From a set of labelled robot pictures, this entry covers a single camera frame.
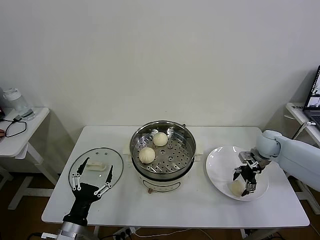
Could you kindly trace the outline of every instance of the floor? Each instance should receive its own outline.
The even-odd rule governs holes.
[[[41,220],[42,212],[48,202],[47,197],[27,197],[24,196],[16,210],[8,210],[8,205],[18,190],[26,175],[15,174],[13,181],[8,181],[0,190],[0,240],[26,240],[28,235],[33,232],[47,232],[55,234],[60,228],[60,224],[44,223]],[[298,191],[299,188],[293,179],[290,180],[292,187]],[[54,186],[43,176],[34,176],[30,185],[31,188],[53,188]],[[312,191],[318,201],[320,192]],[[302,201],[302,206],[306,211],[312,225],[320,232],[320,215],[315,215],[306,201]],[[101,227],[99,237],[111,235],[119,227]],[[163,228],[140,228],[137,233],[141,236],[168,234],[178,229]],[[240,230],[237,229],[203,229],[214,240],[241,240]],[[320,239],[311,226],[302,228],[281,229],[280,234],[286,240],[312,240]],[[136,235],[133,240],[144,239]],[[150,240],[208,240],[209,238],[200,230],[192,229],[178,232],[169,236],[149,237]]]

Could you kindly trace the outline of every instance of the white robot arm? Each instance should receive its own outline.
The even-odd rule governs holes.
[[[241,175],[246,182],[242,196],[255,191],[255,175],[261,173],[271,161],[277,162],[287,173],[320,191],[320,149],[302,141],[266,130],[258,137],[256,147],[251,151],[240,152],[239,158],[246,165],[235,169],[233,180]]]

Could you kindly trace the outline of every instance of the white plate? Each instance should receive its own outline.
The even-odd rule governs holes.
[[[246,196],[235,196],[227,184],[233,181],[235,168],[243,165],[238,157],[239,152],[242,151],[245,150],[236,146],[217,147],[207,157],[205,168],[213,185],[223,194],[240,201],[252,201],[261,198],[268,190],[269,177],[266,168],[261,174],[255,176],[257,184],[254,193]]]

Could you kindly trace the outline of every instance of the stainless steel steamer basket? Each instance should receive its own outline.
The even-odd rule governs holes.
[[[158,132],[168,136],[165,146],[154,145],[153,136]],[[145,147],[155,151],[155,160],[149,164],[139,160],[139,152]],[[133,134],[130,153],[135,169],[144,177],[159,182],[173,181],[192,167],[196,141],[184,125],[173,121],[154,121],[143,125]]]

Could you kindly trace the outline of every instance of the steamed bun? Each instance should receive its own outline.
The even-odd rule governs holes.
[[[168,142],[168,136],[163,132],[158,132],[153,136],[153,143],[156,146],[164,146]]]
[[[156,153],[155,151],[150,147],[144,147],[139,152],[139,159],[143,164],[149,164],[153,160],[155,160]]]
[[[228,183],[228,188],[230,189],[230,191],[232,192],[233,195],[237,196],[237,197],[241,197],[242,193],[245,190],[245,183],[242,180],[235,180],[232,181],[231,183]]]

